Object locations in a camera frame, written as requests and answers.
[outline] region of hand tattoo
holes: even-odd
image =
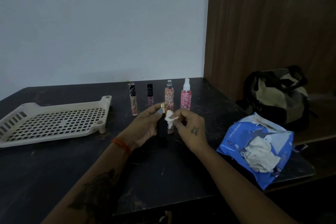
[[[196,128],[196,126],[194,126],[190,132],[193,133],[193,134],[195,134],[197,136],[199,128],[200,127]]]
[[[88,214],[86,223],[89,223],[91,218],[95,219],[95,223],[103,223],[110,208],[110,201],[116,194],[117,177],[114,169],[111,169],[98,175],[92,182],[83,184],[84,189],[74,197],[68,207],[76,210],[85,209]]]

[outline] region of white spray cap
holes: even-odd
[[[185,79],[184,85],[183,85],[183,90],[184,91],[189,91],[190,90],[189,78]]]

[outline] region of forearm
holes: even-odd
[[[99,223],[117,200],[115,186],[127,159],[122,147],[109,145],[42,223]]]
[[[210,146],[195,154],[241,223],[296,223]]]

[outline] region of silver spray cap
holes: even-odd
[[[167,88],[168,88],[168,89],[171,89],[171,87],[172,87],[171,80],[168,80],[168,83],[167,83]]]

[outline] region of plastic tray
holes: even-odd
[[[105,132],[111,96],[100,101],[39,106],[26,103],[0,120],[0,147],[39,143]]]

